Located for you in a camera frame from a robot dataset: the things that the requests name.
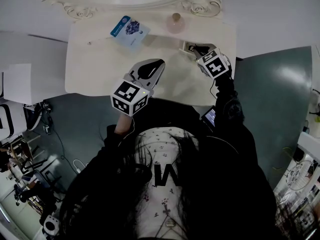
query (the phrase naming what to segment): green floor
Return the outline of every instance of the green floor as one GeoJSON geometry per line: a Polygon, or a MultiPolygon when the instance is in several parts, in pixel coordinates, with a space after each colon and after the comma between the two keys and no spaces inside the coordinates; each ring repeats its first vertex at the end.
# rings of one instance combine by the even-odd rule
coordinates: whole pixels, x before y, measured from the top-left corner
{"type": "MultiPolygon", "coordinates": [[[[310,47],[250,57],[236,65],[234,83],[245,115],[244,124],[254,136],[259,165],[272,187],[283,174],[272,167],[286,168],[290,162],[282,148],[295,149],[297,145],[308,112],[311,79],[310,47]]],[[[117,122],[110,98],[67,94],[49,102],[66,157],[71,164],[74,159],[88,163],[102,147],[106,127],[117,122]]],[[[45,135],[42,123],[36,131],[42,134],[39,145],[47,151],[46,156],[62,154],[56,134],[45,135]]],[[[59,162],[53,173],[62,175],[61,183],[67,188],[76,174],[66,160],[59,162]]]]}

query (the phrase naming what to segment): pink bottle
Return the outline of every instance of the pink bottle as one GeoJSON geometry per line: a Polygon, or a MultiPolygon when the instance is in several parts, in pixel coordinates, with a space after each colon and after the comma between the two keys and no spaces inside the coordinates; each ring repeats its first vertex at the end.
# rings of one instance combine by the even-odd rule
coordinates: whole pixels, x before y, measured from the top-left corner
{"type": "Polygon", "coordinates": [[[185,20],[179,13],[174,13],[166,19],[166,28],[172,34],[178,34],[185,29],[185,20]]]}

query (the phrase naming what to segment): blue and white package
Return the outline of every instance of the blue and white package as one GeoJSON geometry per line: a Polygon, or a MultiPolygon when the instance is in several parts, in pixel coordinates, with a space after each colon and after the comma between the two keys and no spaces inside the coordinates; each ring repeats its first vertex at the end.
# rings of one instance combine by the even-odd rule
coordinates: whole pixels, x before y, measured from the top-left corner
{"type": "Polygon", "coordinates": [[[149,32],[150,28],[129,16],[124,16],[110,34],[115,37],[117,43],[137,49],[149,32]]]}

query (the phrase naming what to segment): white vanity table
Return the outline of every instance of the white vanity table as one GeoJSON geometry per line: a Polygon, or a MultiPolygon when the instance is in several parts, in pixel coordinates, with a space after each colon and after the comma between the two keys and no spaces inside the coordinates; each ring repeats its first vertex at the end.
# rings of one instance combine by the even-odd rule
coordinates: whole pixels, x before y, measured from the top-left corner
{"type": "Polygon", "coordinates": [[[184,41],[211,43],[236,61],[235,27],[221,20],[222,0],[44,0],[63,5],[77,19],[68,39],[65,90],[86,96],[106,96],[116,80],[137,62],[163,59],[166,67],[154,97],[194,106],[211,106],[212,80],[197,64],[179,51],[184,41]],[[171,34],[166,18],[180,13],[185,29],[171,34]],[[151,29],[137,52],[116,44],[110,35],[119,20],[128,15],[151,29]]]}

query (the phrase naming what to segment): blueberry picture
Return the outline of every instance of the blueberry picture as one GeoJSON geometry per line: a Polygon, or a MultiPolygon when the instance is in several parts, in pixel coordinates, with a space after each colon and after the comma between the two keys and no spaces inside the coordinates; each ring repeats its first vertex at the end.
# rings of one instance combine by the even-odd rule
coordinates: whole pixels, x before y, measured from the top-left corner
{"type": "Polygon", "coordinates": [[[138,21],[131,21],[128,26],[126,26],[125,33],[127,35],[132,35],[133,33],[139,32],[140,34],[143,33],[143,31],[139,31],[140,23],[138,21]]]}

